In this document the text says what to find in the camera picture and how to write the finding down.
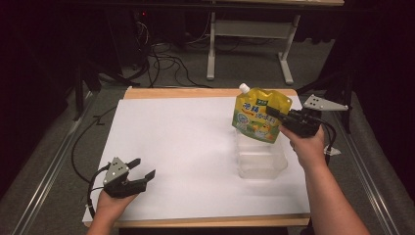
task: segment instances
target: yellow pouch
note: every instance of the yellow pouch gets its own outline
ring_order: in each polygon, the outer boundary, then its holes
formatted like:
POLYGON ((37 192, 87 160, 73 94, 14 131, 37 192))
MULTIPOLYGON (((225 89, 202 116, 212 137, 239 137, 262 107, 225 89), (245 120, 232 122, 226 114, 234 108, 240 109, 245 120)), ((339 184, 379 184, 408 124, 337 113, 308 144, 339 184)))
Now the yellow pouch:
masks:
POLYGON ((242 94, 236 97, 232 125, 244 135, 253 139, 274 143, 278 137, 278 125, 281 121, 268 115, 266 106, 287 114, 293 101, 286 95, 275 90, 264 90, 240 86, 242 94))

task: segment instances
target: transparent plastic box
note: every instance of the transparent plastic box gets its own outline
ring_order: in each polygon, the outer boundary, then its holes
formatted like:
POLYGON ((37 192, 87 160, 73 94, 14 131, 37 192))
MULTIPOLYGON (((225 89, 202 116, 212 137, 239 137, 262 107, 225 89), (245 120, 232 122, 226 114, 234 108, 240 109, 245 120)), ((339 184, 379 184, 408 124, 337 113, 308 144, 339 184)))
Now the transparent plastic box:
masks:
POLYGON ((281 145, 281 138, 274 144, 245 136, 236 130, 238 172, 244 179, 275 179, 288 166, 281 145))

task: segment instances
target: hand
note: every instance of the hand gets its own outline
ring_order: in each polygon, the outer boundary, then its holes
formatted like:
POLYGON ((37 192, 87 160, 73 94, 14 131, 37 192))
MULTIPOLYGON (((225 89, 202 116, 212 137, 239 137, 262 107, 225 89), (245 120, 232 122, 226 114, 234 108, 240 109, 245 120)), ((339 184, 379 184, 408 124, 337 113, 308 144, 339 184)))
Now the hand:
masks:
POLYGON ((114 223, 124 213, 126 207, 138 196, 132 195, 126 198, 117 199, 112 198, 104 190, 101 191, 98 198, 97 211, 91 226, 88 230, 88 235, 105 235, 110 234, 114 223))
POLYGON ((115 222, 124 213, 125 208, 138 196, 132 195, 126 198, 112 198, 104 190, 98 198, 97 213, 104 213, 108 219, 115 222))
POLYGON ((319 127, 317 133, 308 138, 301 138, 283 125, 279 126, 281 133, 290 139, 290 144, 299 157, 299 163, 304 169, 326 165, 324 159, 324 131, 319 127))

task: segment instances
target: white sheet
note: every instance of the white sheet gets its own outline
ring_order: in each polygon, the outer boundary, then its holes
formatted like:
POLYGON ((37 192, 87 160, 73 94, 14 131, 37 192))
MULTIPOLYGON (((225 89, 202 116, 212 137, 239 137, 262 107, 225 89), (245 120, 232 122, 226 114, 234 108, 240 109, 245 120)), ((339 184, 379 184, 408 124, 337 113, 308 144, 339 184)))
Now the white sheet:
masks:
MULTIPOLYGON (((300 109, 298 97, 291 98, 292 109, 300 109)), ((119 157, 141 159, 130 180, 156 170, 120 220, 308 213, 304 174, 284 135, 278 138, 289 166, 275 180, 238 175, 234 106, 235 97, 120 100, 99 168, 119 157)), ((83 221, 91 220, 86 210, 83 221)))

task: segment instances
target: person's right hand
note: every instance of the person's right hand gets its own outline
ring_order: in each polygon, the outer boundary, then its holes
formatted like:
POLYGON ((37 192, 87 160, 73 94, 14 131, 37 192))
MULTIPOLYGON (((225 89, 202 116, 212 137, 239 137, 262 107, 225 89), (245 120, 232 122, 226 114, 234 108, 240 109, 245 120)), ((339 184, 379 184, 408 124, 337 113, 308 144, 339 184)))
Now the person's right hand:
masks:
POLYGON ((301 138, 283 125, 279 126, 281 133, 290 139, 290 144, 299 157, 299 163, 304 170, 327 165, 324 158, 324 131, 319 127, 317 133, 308 138, 301 138))

